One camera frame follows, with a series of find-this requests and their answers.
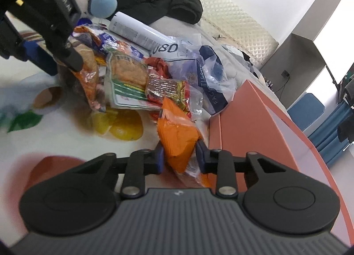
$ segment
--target cable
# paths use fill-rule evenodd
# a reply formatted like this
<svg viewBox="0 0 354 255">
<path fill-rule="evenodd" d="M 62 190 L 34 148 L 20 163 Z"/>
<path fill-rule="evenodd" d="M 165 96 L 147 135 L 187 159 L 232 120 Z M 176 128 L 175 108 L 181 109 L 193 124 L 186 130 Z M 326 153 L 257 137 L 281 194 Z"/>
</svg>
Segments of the cable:
<svg viewBox="0 0 354 255">
<path fill-rule="evenodd" d="M 280 96 L 279 96 L 279 100 L 281 99 L 281 96 L 282 96 L 282 94 L 283 94 L 283 91 L 284 91 L 284 89 L 285 89 L 285 86 L 286 86 L 286 84 L 289 82 L 289 80 L 290 80 L 290 76 L 289 76 L 288 80 L 286 81 L 286 83 L 284 83 L 284 85 L 283 85 L 281 88 L 279 88 L 277 91 L 274 92 L 274 93 L 277 93 L 278 91 L 280 91 L 281 89 L 283 89 L 283 90 L 281 91 Z"/>
</svg>

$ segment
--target quilted white panel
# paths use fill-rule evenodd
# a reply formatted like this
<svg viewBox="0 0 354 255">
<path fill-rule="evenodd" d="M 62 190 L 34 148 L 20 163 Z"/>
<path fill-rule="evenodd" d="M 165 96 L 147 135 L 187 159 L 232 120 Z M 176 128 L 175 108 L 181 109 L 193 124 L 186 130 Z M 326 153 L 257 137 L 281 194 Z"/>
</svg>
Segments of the quilted white panel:
<svg viewBox="0 0 354 255">
<path fill-rule="evenodd" d="M 231 0 L 200 1 L 204 10 L 201 26 L 212 36 L 229 37 L 237 45 L 242 45 L 257 68 L 275 52 L 279 43 Z"/>
</svg>

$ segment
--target orange packaging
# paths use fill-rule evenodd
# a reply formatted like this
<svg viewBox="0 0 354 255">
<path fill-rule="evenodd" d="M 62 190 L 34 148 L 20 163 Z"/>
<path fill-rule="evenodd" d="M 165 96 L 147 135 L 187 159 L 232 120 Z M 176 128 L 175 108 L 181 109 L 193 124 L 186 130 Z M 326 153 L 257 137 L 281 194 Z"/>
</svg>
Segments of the orange packaging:
<svg viewBox="0 0 354 255">
<path fill-rule="evenodd" d="M 164 98 L 157 131 L 168 164 L 176 172 L 183 173 L 197 140 L 202 138 L 199 130 L 172 100 Z"/>
</svg>

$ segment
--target food packaging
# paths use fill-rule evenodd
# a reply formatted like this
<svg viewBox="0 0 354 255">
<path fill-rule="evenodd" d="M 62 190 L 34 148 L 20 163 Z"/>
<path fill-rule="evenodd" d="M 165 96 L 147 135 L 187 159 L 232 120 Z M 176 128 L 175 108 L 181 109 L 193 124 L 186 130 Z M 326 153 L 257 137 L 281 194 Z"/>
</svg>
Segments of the food packaging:
<svg viewBox="0 0 354 255">
<path fill-rule="evenodd" d="M 148 81 L 146 65 L 122 52 L 112 52 L 109 58 L 112 79 L 145 90 Z"/>
<path fill-rule="evenodd" d="M 72 36 L 97 51 L 104 59 L 114 51 L 120 51 L 139 62 L 145 58 L 139 50 L 129 43 L 118 40 L 106 33 L 100 25 L 77 26 Z"/>
<path fill-rule="evenodd" d="M 99 66 L 93 50 L 74 38 L 69 39 L 74 49 L 82 56 L 84 64 L 79 72 L 68 69 L 58 59 L 58 73 L 62 82 L 76 94 L 87 99 L 93 110 L 104 112 L 106 100 L 103 88 L 105 66 Z"/>
<path fill-rule="evenodd" d="M 211 46 L 175 42 L 158 46 L 151 56 L 162 58 L 174 79 L 187 81 L 202 92 L 203 108 L 210 115 L 218 114 L 232 101 L 236 81 L 227 79 L 222 62 Z"/>
<path fill-rule="evenodd" d="M 201 134 L 187 115 L 169 98 L 163 99 L 157 131 L 165 149 L 167 163 L 183 173 Z"/>
<path fill-rule="evenodd" d="M 145 94 L 148 100 L 162 104 L 171 99 L 189 118 L 196 120 L 202 114 L 203 95 L 186 81 L 167 79 L 149 66 L 149 79 Z"/>
</svg>

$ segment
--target blue chair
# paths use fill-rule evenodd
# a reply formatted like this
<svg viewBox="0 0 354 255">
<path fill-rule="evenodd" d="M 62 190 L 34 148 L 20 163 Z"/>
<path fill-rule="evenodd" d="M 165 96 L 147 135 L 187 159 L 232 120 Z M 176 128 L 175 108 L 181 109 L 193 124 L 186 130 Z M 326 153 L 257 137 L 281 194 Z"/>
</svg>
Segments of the blue chair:
<svg viewBox="0 0 354 255">
<path fill-rule="evenodd" d="M 288 110 L 291 119 L 301 131 L 313 124 L 324 112 L 324 105 L 312 93 L 305 94 Z"/>
</svg>

